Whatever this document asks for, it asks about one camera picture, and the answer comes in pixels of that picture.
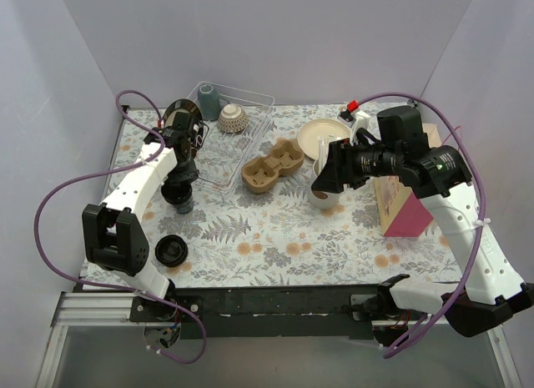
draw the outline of cardboard cup holder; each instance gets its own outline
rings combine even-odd
[[[247,188],[257,194],[267,192],[280,176],[292,175],[304,163],[304,152],[296,139],[283,139],[275,144],[265,157],[250,160],[241,169],[241,178]]]

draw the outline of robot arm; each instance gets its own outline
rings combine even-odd
[[[199,176],[191,148],[203,138],[201,119],[193,102],[181,99],[171,104],[164,115],[166,126],[157,128],[165,141],[161,154],[130,171],[101,204],[88,204],[82,214],[88,261],[159,298],[174,286],[150,259],[141,218],[159,187],[170,204],[177,204],[183,192],[191,190],[191,183]],[[160,144],[153,134],[147,135],[136,163],[145,162]]]
[[[152,155],[159,143],[144,144],[137,162]],[[163,178],[176,167],[174,150],[165,148],[151,163],[129,172],[100,205],[83,211],[83,235],[88,261],[113,271],[131,287],[165,297],[169,280],[149,259],[149,242],[141,217]]]
[[[382,140],[360,129],[358,144],[331,143],[327,164],[312,189],[339,193],[346,184],[359,188],[370,176],[398,176],[432,214],[464,271],[478,227],[478,203],[463,158],[448,146],[429,147],[415,108],[389,108],[377,118]],[[379,285],[378,295],[357,310],[387,315],[400,309],[435,314],[456,287],[397,275]],[[534,285],[526,284],[512,268],[491,229],[485,226],[466,292],[445,314],[449,323],[460,334],[473,336],[510,319],[533,302]]]

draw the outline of zip tie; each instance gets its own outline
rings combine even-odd
[[[204,138],[200,135],[197,135],[197,139],[195,140],[196,148],[198,149],[202,143],[204,142]]]
[[[164,185],[164,179],[161,178],[161,175],[159,175],[158,168],[157,168],[154,164],[148,162],[146,159],[141,159],[141,164],[142,164],[142,165],[148,165],[149,167],[152,167],[152,168],[154,169],[154,171],[156,171],[156,175],[158,175],[158,181],[159,181],[159,184],[160,184],[161,186]]]
[[[473,223],[473,225],[475,225],[476,227],[487,227],[490,222],[490,219],[478,219]]]

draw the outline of small ceramic bowl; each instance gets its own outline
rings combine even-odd
[[[220,112],[217,125],[223,132],[241,132],[249,125],[249,116],[237,104],[227,104]]]

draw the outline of cable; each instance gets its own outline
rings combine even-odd
[[[399,323],[401,322],[402,320],[402,316],[403,315],[406,315],[406,319],[404,320],[404,322],[402,323],[402,325],[399,325]],[[393,330],[400,330],[400,329],[403,329],[404,327],[406,327],[408,325],[408,321],[410,321],[410,311],[407,310],[406,312],[404,313],[400,313],[400,316],[399,316],[399,319],[397,320],[396,323],[394,323],[390,328],[393,329]]]
[[[369,96],[368,98],[364,98],[363,100],[361,100],[360,105],[363,103],[370,102],[371,100],[376,100],[378,98],[385,98],[388,96],[409,98],[411,100],[415,100],[419,103],[424,104],[426,107],[431,109],[434,113],[436,113],[436,115],[441,119],[441,121],[447,127],[447,129],[449,129],[449,132],[451,133],[452,137],[458,144],[458,148],[463,153],[464,158],[466,159],[466,163],[469,166],[471,173],[473,174],[473,179],[475,180],[475,187],[476,187],[476,190],[478,190],[478,196],[480,199],[480,203],[479,203],[480,210],[478,213],[478,219],[480,221],[484,221],[486,217],[486,191],[484,190],[484,186],[482,185],[481,176],[476,171],[476,167],[473,164],[471,156],[467,153],[466,146],[461,142],[460,137],[458,136],[458,134],[456,133],[455,129],[452,127],[451,123],[446,118],[446,116],[436,106],[434,106],[434,104],[428,102],[427,100],[423,98],[419,98],[412,94],[401,93],[401,92],[385,92],[385,93],[374,94],[372,96]],[[395,342],[393,342],[393,344],[391,344],[391,346],[388,348],[388,350],[384,354],[385,359],[390,359],[391,357],[401,353],[404,349],[407,349],[413,346],[414,344],[416,344],[426,334],[426,332],[428,332],[428,330],[452,307],[456,299],[458,299],[458,296],[460,296],[463,293],[466,287],[467,279],[469,278],[469,274],[471,273],[473,265],[475,264],[475,259],[476,259],[476,254],[478,253],[478,248],[481,245],[482,228],[483,226],[476,228],[475,242],[473,243],[473,249],[471,250],[471,254],[469,255],[469,259],[467,261],[464,274],[460,278],[460,282],[458,283],[458,286],[452,293],[449,300],[443,305],[443,307],[441,307],[441,309],[435,315],[431,317],[430,320],[428,320],[428,322],[425,325],[423,325],[420,328],[421,323],[423,322],[424,319],[426,319],[426,315],[421,317],[411,330],[408,330],[403,335],[401,335]]]
[[[454,128],[455,131],[457,130],[460,130],[460,139],[462,139],[462,136],[461,136],[461,125],[458,125],[457,127]],[[452,135],[451,134],[448,134],[447,137],[445,138],[445,140],[443,142],[441,142],[441,146],[443,146],[444,144],[447,143],[447,140],[449,140],[449,138],[451,137]]]
[[[182,320],[182,315],[179,311],[176,310],[176,316],[174,317],[174,324],[172,327],[170,327],[171,330],[174,330],[176,327],[178,327],[178,324],[180,324],[180,321]]]
[[[137,94],[138,96],[141,96],[142,98],[144,98],[147,102],[150,103],[150,105],[154,108],[154,110],[156,110],[156,114],[158,115],[158,119],[161,120],[162,119],[161,118],[161,113],[159,112],[158,108],[156,107],[154,102],[152,100],[150,100],[149,97],[147,97],[146,95],[144,95],[143,93],[141,93],[141,92],[139,92],[137,90],[123,90],[122,92],[119,92],[117,97],[115,98],[115,107],[123,115],[123,117],[125,119],[127,119],[130,123],[135,125],[136,127],[141,128],[143,131],[146,131],[146,132],[148,132],[150,134],[155,135],[159,139],[159,142],[161,142],[161,146],[158,148],[158,150],[156,150],[156,152],[153,155],[149,156],[142,163],[135,163],[135,164],[126,165],[124,167],[118,167],[116,169],[110,169],[108,171],[102,171],[102,172],[99,172],[99,173],[82,175],[81,177],[77,177],[77,178],[73,178],[73,179],[70,179],[68,181],[65,181],[62,184],[60,184],[57,187],[55,187],[54,189],[52,189],[50,192],[48,192],[48,194],[44,197],[43,201],[39,204],[39,206],[37,208],[37,212],[35,213],[35,218],[33,219],[33,237],[35,238],[35,245],[37,246],[37,250],[39,252],[39,255],[41,256],[41,259],[43,259],[44,264],[46,264],[47,267],[51,271],[53,271],[54,273],[56,273],[60,277],[63,277],[64,279],[70,280],[70,281],[75,282],[77,284],[85,284],[85,285],[91,285],[91,286],[98,286],[98,287],[101,287],[101,288],[111,288],[111,289],[116,289],[116,290],[127,290],[129,292],[136,292],[137,290],[134,289],[134,288],[131,288],[131,287],[125,287],[125,286],[113,285],[113,284],[103,284],[103,283],[99,283],[99,282],[82,280],[80,278],[73,277],[71,275],[68,275],[68,274],[62,272],[55,265],[52,264],[50,259],[44,253],[44,248],[43,248],[43,244],[41,242],[41,236],[40,236],[40,233],[39,233],[39,222],[41,220],[41,215],[43,213],[44,206],[46,206],[48,201],[57,192],[59,192],[63,188],[66,188],[71,184],[75,184],[77,182],[84,181],[86,179],[103,177],[105,175],[121,173],[123,171],[129,171],[129,170],[132,170],[132,169],[137,169],[139,167],[143,167],[144,163],[148,163],[148,162],[156,159],[161,154],[161,152],[164,150],[165,141],[164,141],[164,138],[160,134],[158,134],[156,131],[153,131],[152,129],[150,129],[148,127],[145,127],[141,123],[138,123],[137,121],[135,121],[133,118],[131,118],[129,115],[127,115],[123,111],[123,108],[120,105],[119,101],[127,93],[134,93],[134,94]],[[202,321],[200,321],[200,319],[192,311],[190,311],[188,309],[185,309],[184,307],[182,307],[180,305],[177,305],[175,303],[169,302],[168,300],[165,300],[165,299],[161,299],[158,296],[152,295],[150,293],[143,293],[143,296],[147,297],[149,299],[152,299],[152,300],[156,300],[159,303],[163,303],[165,305],[174,307],[175,309],[177,309],[180,312],[182,312],[182,314],[185,313],[186,315],[190,316],[199,325],[200,330],[202,331],[202,338],[203,338],[202,349],[200,350],[200,352],[193,359],[180,359],[179,357],[177,357],[175,355],[172,355],[170,353],[166,353],[164,350],[161,350],[158,353],[161,353],[162,355],[165,355],[168,358],[170,358],[172,360],[175,360],[175,361],[178,361],[178,363],[182,363],[182,364],[185,364],[185,365],[189,365],[191,363],[194,363],[198,359],[200,359],[202,357],[202,355],[204,354],[204,352],[206,350],[206,345],[207,345],[206,329],[204,328],[204,324],[202,324]]]
[[[206,140],[206,138],[208,138],[208,134],[209,134],[209,126],[208,126],[208,124],[206,124],[204,121],[201,121],[200,124],[202,125],[204,133],[202,135],[197,135],[197,138],[194,141],[193,147],[195,149],[197,149],[197,150],[201,150],[202,149],[202,147],[204,146],[204,141]]]

